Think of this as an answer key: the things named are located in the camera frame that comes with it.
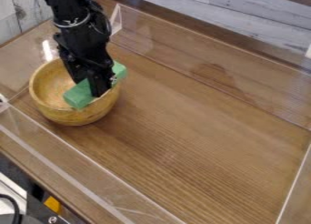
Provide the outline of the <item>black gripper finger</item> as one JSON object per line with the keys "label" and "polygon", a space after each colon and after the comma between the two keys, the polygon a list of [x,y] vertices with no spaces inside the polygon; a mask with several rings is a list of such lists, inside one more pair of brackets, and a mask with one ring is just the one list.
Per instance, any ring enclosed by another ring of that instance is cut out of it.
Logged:
{"label": "black gripper finger", "polygon": [[101,97],[113,88],[114,76],[115,73],[111,68],[89,71],[87,78],[93,96]]}
{"label": "black gripper finger", "polygon": [[82,58],[73,56],[65,56],[62,61],[74,82],[81,83],[87,78],[89,63]]}

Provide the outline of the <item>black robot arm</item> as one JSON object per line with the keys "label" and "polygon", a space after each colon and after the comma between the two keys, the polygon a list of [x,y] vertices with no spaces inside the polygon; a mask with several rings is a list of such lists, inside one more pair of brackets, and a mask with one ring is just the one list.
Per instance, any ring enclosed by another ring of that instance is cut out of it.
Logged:
{"label": "black robot arm", "polygon": [[62,61],[77,83],[89,81],[91,94],[101,97],[113,87],[114,59],[107,45],[113,26],[95,0],[45,0],[54,14],[54,35]]}

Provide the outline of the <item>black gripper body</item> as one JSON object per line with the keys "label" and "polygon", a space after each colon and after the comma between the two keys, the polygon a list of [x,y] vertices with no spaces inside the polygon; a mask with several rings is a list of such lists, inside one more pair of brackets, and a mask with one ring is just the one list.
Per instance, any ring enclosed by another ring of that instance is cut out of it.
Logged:
{"label": "black gripper body", "polygon": [[115,63],[107,52],[113,27],[107,17],[85,16],[63,20],[54,18],[54,25],[61,30],[54,36],[61,57],[82,58],[89,63],[89,71],[113,69]]}

